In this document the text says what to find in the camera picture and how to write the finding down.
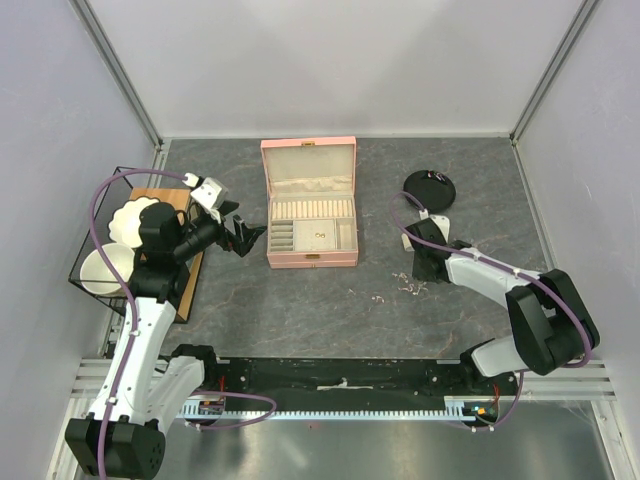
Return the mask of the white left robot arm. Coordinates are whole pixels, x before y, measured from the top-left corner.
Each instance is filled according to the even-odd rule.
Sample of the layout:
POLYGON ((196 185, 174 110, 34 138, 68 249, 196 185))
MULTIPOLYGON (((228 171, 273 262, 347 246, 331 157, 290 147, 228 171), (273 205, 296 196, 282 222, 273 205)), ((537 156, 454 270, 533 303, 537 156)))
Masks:
POLYGON ((174 207, 158 202, 139 214, 141 244, 125 284, 125 325, 110 369, 83 418, 71 419, 65 441, 85 474, 101 479, 152 479, 164 458, 166 433, 194 392, 208 393, 219 382, 210 347, 182 345, 166 372, 152 379, 161 345, 174 322, 189 278, 187 261, 217 244, 243 252, 240 218, 225 225, 237 203, 199 207, 194 221, 181 222, 174 207))

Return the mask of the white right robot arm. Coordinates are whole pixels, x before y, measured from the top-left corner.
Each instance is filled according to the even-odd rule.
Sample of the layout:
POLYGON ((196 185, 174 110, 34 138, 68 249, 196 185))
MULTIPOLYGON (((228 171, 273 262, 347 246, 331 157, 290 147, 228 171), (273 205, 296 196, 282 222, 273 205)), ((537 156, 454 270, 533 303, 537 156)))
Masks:
MULTIPOLYGON (((600 335, 570 276, 558 269, 522 270, 482 254, 463 241, 451 242, 447 218, 423 214, 400 228, 413 253, 412 276, 420 282, 470 289, 503 307, 509 335, 470 347, 460 355, 458 381, 477 394, 502 374, 545 376, 560 368, 585 365, 600 335)), ((357 252, 347 237, 346 219, 276 219, 249 227, 233 218, 241 252, 261 235, 269 240, 267 258, 274 269, 353 267, 357 252)))

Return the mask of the pink jewelry box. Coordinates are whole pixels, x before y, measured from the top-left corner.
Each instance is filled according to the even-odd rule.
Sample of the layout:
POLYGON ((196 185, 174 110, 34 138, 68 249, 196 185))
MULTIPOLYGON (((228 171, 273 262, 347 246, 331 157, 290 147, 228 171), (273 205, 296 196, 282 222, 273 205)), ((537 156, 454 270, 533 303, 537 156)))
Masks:
POLYGON ((354 267, 357 142, 353 136, 263 140, 267 259, 273 269, 354 267), (325 238, 315 236, 324 232, 325 238))

